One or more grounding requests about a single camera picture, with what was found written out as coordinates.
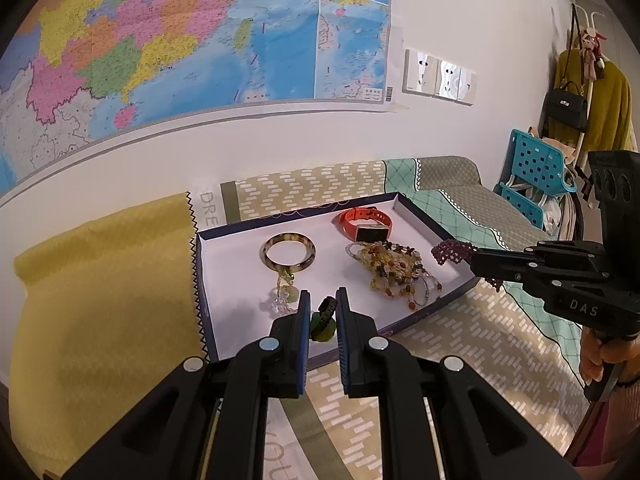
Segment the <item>person's right hand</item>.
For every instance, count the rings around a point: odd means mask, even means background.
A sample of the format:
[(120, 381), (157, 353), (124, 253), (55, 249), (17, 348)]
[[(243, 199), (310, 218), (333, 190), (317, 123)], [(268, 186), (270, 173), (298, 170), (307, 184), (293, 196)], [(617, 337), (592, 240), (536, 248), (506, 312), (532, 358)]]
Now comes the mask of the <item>person's right hand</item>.
[(582, 330), (580, 341), (579, 373), (587, 383), (600, 382), (605, 364), (623, 364), (620, 372), (621, 382), (633, 382), (639, 377), (640, 370), (639, 338), (634, 340), (612, 340), (605, 344), (590, 328)]

